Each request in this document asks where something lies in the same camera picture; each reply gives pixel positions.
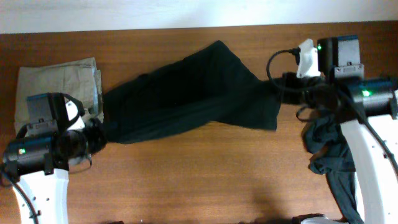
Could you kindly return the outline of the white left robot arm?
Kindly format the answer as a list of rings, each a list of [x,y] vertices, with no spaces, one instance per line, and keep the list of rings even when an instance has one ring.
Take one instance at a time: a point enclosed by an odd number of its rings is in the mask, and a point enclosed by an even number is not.
[[[83,121],[83,103],[66,93],[26,99],[29,122],[2,155],[22,223],[68,223],[70,166],[91,161],[107,139],[97,118]]]

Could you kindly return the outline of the folded khaki shorts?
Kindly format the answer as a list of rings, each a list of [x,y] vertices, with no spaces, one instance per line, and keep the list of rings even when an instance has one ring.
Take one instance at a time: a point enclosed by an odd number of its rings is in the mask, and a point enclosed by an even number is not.
[[[45,67],[21,67],[16,90],[15,131],[29,122],[27,97],[43,93],[66,93],[81,101],[85,109],[83,121],[104,120],[101,71],[93,57]]]

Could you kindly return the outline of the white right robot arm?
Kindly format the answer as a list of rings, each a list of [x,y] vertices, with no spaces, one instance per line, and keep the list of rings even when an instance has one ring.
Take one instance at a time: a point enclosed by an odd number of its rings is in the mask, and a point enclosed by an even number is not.
[[[326,181],[343,223],[397,222],[397,80],[367,79],[355,35],[289,49],[298,69],[278,88],[312,109],[304,141],[309,168]]]

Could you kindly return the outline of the black shorts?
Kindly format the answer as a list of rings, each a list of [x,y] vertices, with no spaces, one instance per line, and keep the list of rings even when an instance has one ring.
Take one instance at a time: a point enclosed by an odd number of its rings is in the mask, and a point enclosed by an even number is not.
[[[183,60],[107,92],[109,142],[132,144],[181,134],[217,121],[274,131],[279,93],[216,41]]]

